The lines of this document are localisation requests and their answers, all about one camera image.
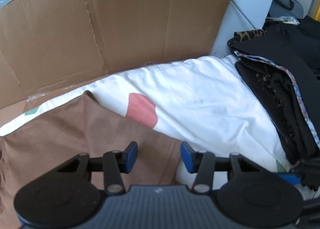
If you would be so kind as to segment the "black folded garment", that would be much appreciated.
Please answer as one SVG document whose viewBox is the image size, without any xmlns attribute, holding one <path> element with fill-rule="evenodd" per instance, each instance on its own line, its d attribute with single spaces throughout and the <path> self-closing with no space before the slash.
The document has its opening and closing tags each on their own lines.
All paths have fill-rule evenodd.
<svg viewBox="0 0 320 229">
<path fill-rule="evenodd" d="M 228 40 L 236 70 L 269 114 L 285 156 L 295 171 L 301 161 L 319 161 L 319 22 L 268 22 L 267 33 Z"/>
</svg>

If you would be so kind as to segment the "brown printed t-shirt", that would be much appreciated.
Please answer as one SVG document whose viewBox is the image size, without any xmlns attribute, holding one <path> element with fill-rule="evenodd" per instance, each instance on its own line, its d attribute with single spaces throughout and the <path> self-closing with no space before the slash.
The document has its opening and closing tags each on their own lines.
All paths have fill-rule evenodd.
<svg viewBox="0 0 320 229">
<path fill-rule="evenodd" d="M 155 105 L 145 96 L 130 94 L 119 115 L 86 91 L 2 136 L 1 228 L 20 226 L 13 200 L 21 187 L 79 153 L 101 157 L 135 141 L 138 157 L 123 177 L 125 187 L 174 183 L 181 143 L 155 131 L 157 122 Z"/>
</svg>

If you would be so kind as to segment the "leopard print cloth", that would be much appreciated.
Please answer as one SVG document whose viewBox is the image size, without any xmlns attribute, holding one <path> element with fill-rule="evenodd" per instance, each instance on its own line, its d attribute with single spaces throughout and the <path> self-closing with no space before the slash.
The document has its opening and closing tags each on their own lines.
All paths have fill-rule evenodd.
<svg viewBox="0 0 320 229">
<path fill-rule="evenodd" d="M 234 33 L 234 38 L 238 42 L 243 42 L 243 41 L 259 38 L 259 37 L 265 35 L 266 33 L 267 33 L 267 31 L 264 31 L 263 29 L 255 29 L 255 30 L 251 30 L 251 31 L 235 32 Z"/>
</svg>

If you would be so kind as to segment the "dark grey bag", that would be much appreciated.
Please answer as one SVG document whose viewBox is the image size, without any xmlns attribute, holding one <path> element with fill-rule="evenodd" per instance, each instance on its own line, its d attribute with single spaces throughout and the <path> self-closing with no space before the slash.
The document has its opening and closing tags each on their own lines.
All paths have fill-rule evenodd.
<svg viewBox="0 0 320 229">
<path fill-rule="evenodd" d="M 302 19 L 304 18 L 304 9 L 297 0 L 272 0 L 268 15 L 272 18 L 292 16 Z"/>
</svg>

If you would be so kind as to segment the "cream bear print bedsheet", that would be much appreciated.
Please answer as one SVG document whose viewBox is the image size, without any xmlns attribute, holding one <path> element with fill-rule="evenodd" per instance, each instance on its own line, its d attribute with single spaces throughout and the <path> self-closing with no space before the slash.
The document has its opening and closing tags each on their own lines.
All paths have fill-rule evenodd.
<svg viewBox="0 0 320 229">
<path fill-rule="evenodd" d="M 86 91 L 119 115 L 124 115 L 129 95 L 136 93 L 155 105 L 155 131 L 186 141 L 196 150 L 221 157 L 237 152 L 272 172 L 287 171 L 290 165 L 276 128 L 234 63 L 231 55 L 202 57 L 114 74 L 18 116 L 1 128 L 1 137 Z M 194 179 L 180 160 L 175 181 L 191 185 Z"/>
</svg>

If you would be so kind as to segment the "brown cardboard sheet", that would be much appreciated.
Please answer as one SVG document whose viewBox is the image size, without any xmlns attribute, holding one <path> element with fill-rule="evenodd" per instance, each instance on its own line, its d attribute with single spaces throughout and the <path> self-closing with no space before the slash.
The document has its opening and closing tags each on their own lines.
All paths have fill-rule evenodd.
<svg viewBox="0 0 320 229">
<path fill-rule="evenodd" d="M 230 1 L 12 0 L 1 9 L 1 107 L 208 55 Z"/>
</svg>

